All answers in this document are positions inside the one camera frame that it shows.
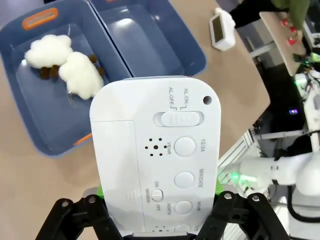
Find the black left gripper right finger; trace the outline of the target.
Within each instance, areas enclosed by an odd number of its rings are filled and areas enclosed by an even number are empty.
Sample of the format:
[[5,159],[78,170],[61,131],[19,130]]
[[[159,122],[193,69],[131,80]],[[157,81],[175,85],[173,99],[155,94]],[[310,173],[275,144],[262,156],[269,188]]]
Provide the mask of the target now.
[[262,193],[242,197],[216,181],[211,212],[196,240],[221,240],[227,224],[237,224],[249,240],[288,240],[290,237]]

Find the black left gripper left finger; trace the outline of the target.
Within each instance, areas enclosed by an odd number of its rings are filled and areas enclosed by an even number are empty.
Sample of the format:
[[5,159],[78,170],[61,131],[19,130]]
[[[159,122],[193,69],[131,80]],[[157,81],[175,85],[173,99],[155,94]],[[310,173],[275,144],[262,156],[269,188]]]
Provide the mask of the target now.
[[76,240],[85,228],[92,227],[99,240],[122,240],[109,215],[105,201],[96,194],[79,201],[60,198],[45,219],[37,240]]

